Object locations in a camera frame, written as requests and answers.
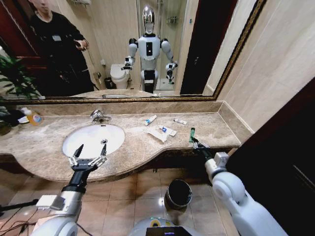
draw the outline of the man in black clothing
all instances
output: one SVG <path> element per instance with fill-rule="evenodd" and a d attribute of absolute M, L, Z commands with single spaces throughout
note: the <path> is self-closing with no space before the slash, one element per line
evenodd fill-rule
<path fill-rule="evenodd" d="M 29 0 L 37 9 L 31 26 L 48 57 L 54 96 L 72 96 L 93 91 L 89 70 L 82 54 L 89 43 L 63 15 L 50 10 L 49 0 Z"/>

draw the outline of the marble countertop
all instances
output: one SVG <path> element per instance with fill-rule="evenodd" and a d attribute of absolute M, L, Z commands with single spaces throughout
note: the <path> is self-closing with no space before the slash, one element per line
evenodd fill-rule
<path fill-rule="evenodd" d="M 107 161 L 89 175 L 89 181 L 119 179 L 120 176 L 143 166 L 165 150 L 190 149 L 190 129 L 195 128 L 195 137 L 213 148 L 233 148 L 240 141 L 226 125 L 218 113 L 162 113 L 149 126 L 144 120 L 152 114 L 110 115 L 112 120 L 103 124 L 113 124 L 125 132 L 125 141 L 115 152 L 107 155 Z M 186 120 L 187 125 L 173 121 Z M 9 134 L 0 137 L 1 153 L 10 153 L 27 171 L 39 177 L 68 181 L 73 170 L 62 152 L 63 141 L 76 129 L 91 125 L 89 116 L 45 117 L 42 124 L 24 124 L 15 127 Z M 145 133 L 148 128 L 158 129 L 164 125 L 177 131 L 165 143 Z"/>

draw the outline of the soap dispenser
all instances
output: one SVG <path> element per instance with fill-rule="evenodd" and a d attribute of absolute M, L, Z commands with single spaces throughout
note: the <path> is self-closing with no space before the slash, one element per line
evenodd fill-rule
<path fill-rule="evenodd" d="M 21 111 L 26 115 L 32 125 L 39 125 L 42 123 L 43 118 L 36 112 L 28 109 L 27 107 L 23 107 Z"/>

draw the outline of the chrome faucet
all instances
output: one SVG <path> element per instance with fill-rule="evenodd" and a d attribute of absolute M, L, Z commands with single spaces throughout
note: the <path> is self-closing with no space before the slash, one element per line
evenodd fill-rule
<path fill-rule="evenodd" d="M 103 113 L 100 110 L 93 111 L 90 115 L 90 118 L 93 119 L 92 124 L 96 124 L 98 122 L 102 123 L 104 120 L 110 121 L 112 119 L 111 117 L 103 115 Z"/>

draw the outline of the mirror frame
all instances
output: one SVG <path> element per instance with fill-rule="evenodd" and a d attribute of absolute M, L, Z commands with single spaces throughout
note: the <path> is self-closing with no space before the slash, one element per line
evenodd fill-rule
<path fill-rule="evenodd" d="M 243 31 L 234 47 L 234 50 L 229 58 L 229 61 L 221 75 L 219 83 L 212 96 L 201 95 L 180 95 L 180 96 L 164 96 L 164 97 L 131 97 L 131 98 L 84 98 L 84 97 L 47 97 L 43 100 L 2 100 L 0 104 L 7 105 L 36 105 L 36 104 L 71 104 L 71 103 L 117 103 L 117 102 L 181 102 L 181 101 L 215 101 L 229 74 L 231 73 L 233 66 L 244 47 L 246 40 L 248 39 L 256 20 L 258 19 L 267 0 L 257 0 L 251 11 L 249 18 L 243 28 Z"/>

